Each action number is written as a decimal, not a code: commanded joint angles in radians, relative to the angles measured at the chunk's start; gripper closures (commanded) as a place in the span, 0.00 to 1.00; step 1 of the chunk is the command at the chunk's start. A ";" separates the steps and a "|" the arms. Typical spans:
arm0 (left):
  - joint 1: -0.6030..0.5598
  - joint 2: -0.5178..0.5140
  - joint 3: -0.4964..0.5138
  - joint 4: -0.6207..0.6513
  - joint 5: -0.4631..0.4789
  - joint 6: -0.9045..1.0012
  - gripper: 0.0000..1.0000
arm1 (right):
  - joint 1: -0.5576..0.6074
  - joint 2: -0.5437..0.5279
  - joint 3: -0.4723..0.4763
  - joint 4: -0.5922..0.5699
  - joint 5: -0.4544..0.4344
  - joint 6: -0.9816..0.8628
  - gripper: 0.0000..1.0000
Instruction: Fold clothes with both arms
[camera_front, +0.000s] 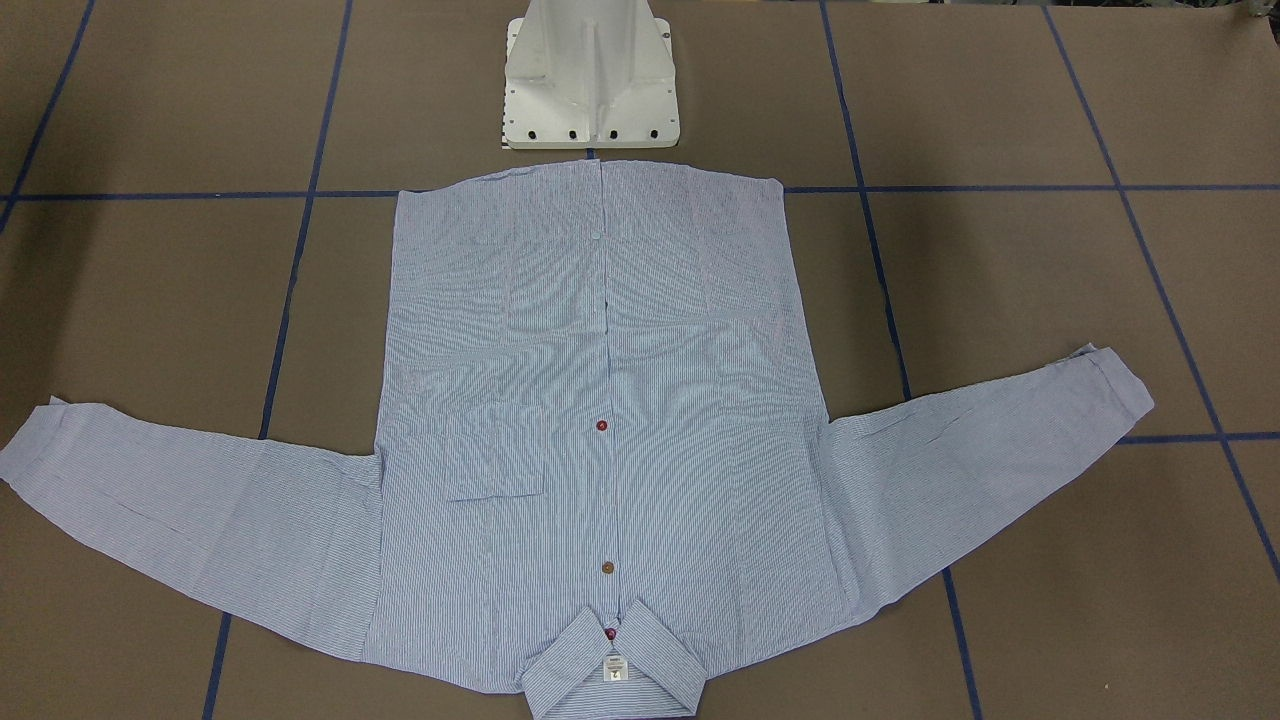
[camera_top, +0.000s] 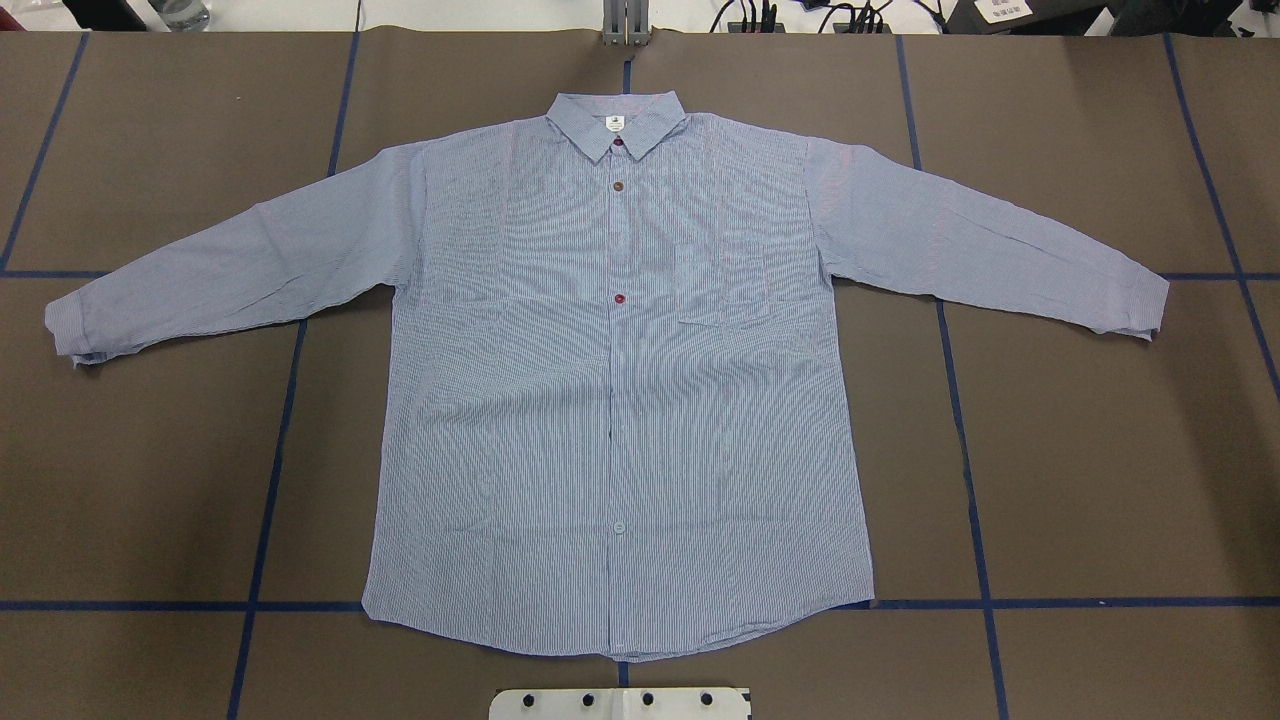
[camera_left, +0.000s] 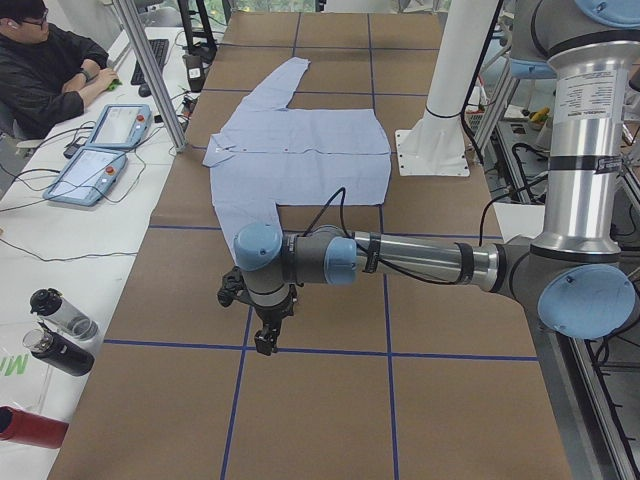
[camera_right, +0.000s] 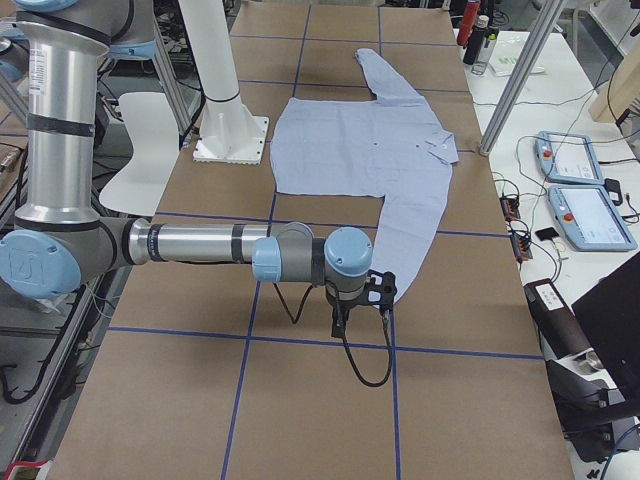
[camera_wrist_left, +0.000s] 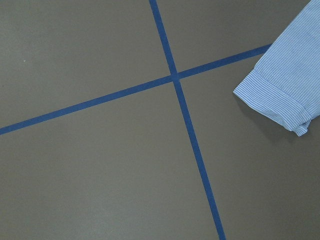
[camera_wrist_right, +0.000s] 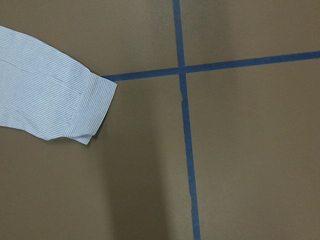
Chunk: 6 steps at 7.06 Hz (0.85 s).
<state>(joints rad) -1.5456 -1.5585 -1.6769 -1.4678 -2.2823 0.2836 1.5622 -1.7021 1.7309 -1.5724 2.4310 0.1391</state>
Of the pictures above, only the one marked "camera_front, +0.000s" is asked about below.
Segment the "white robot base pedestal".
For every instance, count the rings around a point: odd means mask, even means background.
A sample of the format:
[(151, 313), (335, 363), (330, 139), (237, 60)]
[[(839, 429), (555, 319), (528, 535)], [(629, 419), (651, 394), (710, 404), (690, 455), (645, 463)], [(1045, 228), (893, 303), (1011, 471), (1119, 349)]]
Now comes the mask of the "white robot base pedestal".
[(531, 1), (507, 24), (504, 78), (506, 149), (680, 141), (672, 28), (646, 1)]

